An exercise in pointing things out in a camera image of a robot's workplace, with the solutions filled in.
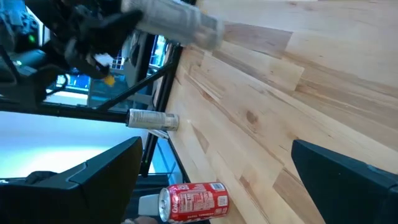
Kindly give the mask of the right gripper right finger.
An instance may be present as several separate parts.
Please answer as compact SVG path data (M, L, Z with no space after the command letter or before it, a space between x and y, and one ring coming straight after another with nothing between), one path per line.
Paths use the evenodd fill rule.
M291 157L326 224L398 224L398 174L304 140Z

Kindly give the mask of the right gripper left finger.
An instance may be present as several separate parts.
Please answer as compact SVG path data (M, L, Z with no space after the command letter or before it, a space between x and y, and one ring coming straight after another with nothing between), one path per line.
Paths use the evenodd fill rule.
M119 224L141 159L133 137L66 171L0 184L0 224Z

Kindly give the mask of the black metal rig frame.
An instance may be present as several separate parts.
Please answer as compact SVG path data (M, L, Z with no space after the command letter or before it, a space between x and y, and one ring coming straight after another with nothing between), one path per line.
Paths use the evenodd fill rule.
M112 112L109 109L117 103L120 103L133 94L137 93L137 91L153 83L157 79L163 78L160 86L158 101L155 104L154 111L164 112L169 100L172 82L175 78L175 73L181 54L182 47L172 45L170 57L166 65L161 67L153 75L141 80L138 82L138 84L124 91L117 97L105 102L98 108L64 105L60 103L42 103L38 107L30 109L24 108L20 103L0 96L0 111L123 123L126 120L123 114L120 112Z

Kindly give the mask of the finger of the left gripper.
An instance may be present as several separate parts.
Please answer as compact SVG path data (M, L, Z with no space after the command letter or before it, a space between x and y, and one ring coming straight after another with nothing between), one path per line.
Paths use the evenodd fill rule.
M97 54L117 56L142 18L142 11L128 11L87 22L83 26L83 41L90 44Z

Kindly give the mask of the tall silver beverage can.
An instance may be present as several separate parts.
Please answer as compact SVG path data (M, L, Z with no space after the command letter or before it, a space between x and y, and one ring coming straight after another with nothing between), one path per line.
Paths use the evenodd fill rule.
M204 50L217 49L223 41L222 20L180 0L121 0L122 12L133 9L143 13L137 28L144 32Z

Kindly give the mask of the red Coca-Cola can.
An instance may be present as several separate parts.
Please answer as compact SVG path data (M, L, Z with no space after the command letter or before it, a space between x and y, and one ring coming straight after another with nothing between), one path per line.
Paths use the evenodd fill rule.
M160 191L158 208L172 224L220 218L229 212L229 193L221 182L173 184Z

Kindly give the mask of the Celsius Tropical Vibe can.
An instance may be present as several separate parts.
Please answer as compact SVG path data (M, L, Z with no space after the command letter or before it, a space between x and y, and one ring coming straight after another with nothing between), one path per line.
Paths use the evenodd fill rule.
M179 117L177 114L129 109L126 126L129 128L176 131L179 127Z

